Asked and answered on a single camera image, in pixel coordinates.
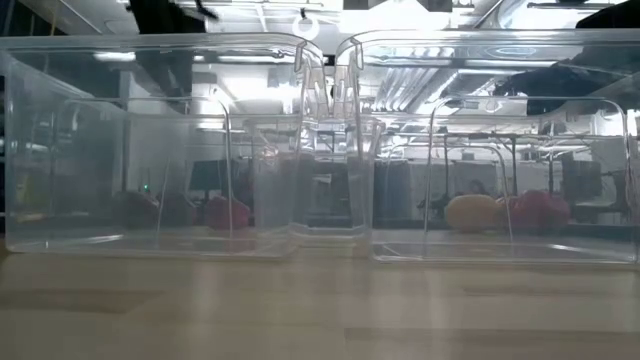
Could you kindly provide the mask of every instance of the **red object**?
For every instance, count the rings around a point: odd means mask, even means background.
[[[510,200],[509,205],[514,229],[557,230],[567,225],[571,217],[569,204],[545,191],[529,190],[513,203]]]
[[[231,201],[233,214],[233,229],[242,229],[249,226],[251,210],[238,200]],[[229,200],[222,196],[216,196],[209,200],[204,208],[204,222],[215,230],[229,230]]]

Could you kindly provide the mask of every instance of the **yellow ball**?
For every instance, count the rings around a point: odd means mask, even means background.
[[[480,232],[496,228],[501,206],[487,195],[462,195],[445,208],[451,228],[462,232]]]

